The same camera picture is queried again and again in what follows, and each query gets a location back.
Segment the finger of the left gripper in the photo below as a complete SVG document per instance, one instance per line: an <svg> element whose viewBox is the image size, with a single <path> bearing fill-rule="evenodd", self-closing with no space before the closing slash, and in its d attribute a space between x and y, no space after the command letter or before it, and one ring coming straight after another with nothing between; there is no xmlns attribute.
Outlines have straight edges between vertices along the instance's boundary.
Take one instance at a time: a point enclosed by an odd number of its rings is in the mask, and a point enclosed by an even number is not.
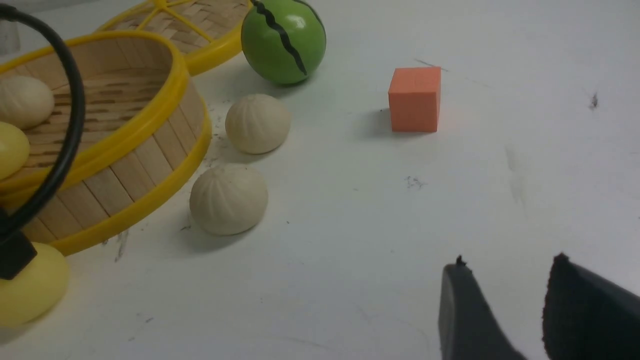
<svg viewBox="0 0 640 360"><path fill-rule="evenodd" d="M10 281L35 259L38 252L20 229L8 235L1 233L0 240L0 278Z"/></svg>

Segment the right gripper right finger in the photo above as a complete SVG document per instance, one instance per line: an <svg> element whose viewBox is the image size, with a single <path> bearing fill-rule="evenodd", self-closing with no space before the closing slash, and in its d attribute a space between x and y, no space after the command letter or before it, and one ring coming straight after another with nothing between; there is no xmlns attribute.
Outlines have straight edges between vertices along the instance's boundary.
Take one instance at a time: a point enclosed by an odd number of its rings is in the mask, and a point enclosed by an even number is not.
<svg viewBox="0 0 640 360"><path fill-rule="evenodd" d="M547 282L542 342L551 360L637 360L639 296L560 253Z"/></svg>

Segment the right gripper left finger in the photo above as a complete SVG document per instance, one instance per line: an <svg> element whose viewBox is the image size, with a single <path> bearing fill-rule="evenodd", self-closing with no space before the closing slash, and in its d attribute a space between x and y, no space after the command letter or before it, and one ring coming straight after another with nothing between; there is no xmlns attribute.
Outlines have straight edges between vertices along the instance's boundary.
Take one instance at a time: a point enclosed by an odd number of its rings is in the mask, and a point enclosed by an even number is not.
<svg viewBox="0 0 640 360"><path fill-rule="evenodd" d="M461 255L442 269L438 313L443 360L524 360L503 332Z"/></svg>

